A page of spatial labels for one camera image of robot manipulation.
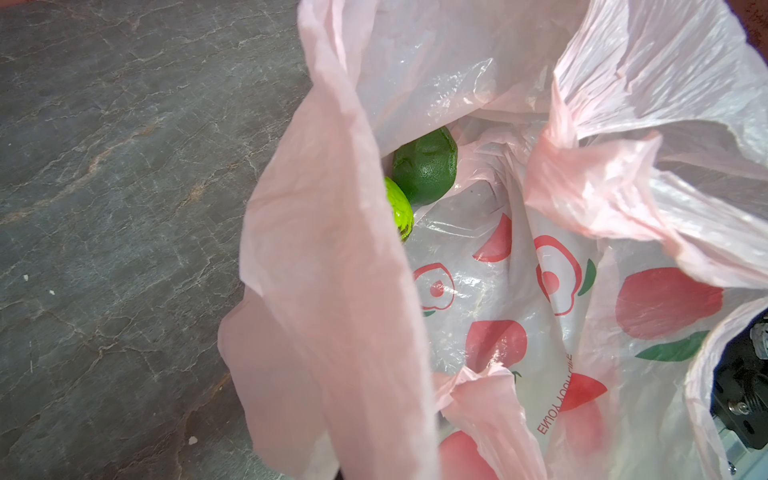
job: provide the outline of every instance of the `dark green fruit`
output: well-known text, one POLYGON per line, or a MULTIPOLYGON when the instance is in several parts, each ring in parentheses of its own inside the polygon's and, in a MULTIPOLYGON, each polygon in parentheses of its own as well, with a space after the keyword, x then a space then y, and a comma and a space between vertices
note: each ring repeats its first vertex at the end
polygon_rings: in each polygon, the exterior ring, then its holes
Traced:
POLYGON ((392 179, 412 206, 429 205, 453 187, 457 158, 451 132, 441 127, 397 149, 392 179))

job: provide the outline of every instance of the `crumpled plastic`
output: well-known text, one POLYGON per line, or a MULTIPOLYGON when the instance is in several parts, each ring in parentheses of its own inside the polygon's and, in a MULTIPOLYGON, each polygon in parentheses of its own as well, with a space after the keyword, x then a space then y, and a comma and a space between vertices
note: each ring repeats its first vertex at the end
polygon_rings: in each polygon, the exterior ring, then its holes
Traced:
POLYGON ((711 373, 768 306, 768 71, 728 7, 304 0, 299 31, 313 88, 219 337, 265 463, 729 478, 711 373), (404 248, 386 155, 444 124, 457 180, 404 248), (438 409, 472 440, 442 457, 438 409))

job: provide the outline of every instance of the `translucent plastic bag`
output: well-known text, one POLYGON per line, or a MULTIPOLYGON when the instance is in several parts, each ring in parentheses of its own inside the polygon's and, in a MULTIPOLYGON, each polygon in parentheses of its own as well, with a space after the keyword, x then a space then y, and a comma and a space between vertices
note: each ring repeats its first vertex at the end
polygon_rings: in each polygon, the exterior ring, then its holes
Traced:
POLYGON ((712 370, 768 306, 768 71, 728 7, 305 0, 299 29, 313 88, 220 328, 263 460, 727 478, 712 370), (387 154, 444 124, 457 180, 403 247, 387 154))

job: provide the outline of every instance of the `stone surface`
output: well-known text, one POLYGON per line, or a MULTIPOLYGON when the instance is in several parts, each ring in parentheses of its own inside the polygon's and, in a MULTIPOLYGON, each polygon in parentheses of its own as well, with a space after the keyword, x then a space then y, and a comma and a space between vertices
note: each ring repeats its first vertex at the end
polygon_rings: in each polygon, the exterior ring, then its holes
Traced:
POLYGON ((295 0, 0 10, 0 478, 280 477, 216 339, 309 87, 295 0))

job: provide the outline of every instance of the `plastic bag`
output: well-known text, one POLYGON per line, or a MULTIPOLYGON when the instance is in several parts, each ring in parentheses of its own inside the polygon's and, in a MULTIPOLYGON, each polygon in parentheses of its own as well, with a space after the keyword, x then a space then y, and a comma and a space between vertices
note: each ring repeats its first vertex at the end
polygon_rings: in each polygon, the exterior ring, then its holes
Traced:
POLYGON ((305 0, 299 30, 219 340, 265 463, 726 478, 712 370, 768 305, 768 71, 728 7, 305 0), (404 248, 386 155, 443 124, 457 180, 404 248))

